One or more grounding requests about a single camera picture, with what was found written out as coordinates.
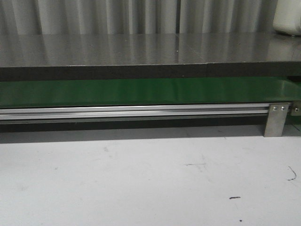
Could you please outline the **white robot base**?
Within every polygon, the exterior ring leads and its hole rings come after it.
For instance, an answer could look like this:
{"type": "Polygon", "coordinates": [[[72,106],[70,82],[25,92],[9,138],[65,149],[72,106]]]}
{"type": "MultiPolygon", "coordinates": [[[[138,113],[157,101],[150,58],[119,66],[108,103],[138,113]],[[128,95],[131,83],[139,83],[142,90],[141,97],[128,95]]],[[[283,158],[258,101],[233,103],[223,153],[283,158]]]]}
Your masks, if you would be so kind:
{"type": "Polygon", "coordinates": [[[278,0],[273,19],[276,32],[293,36],[301,35],[301,1],[278,0]]]}

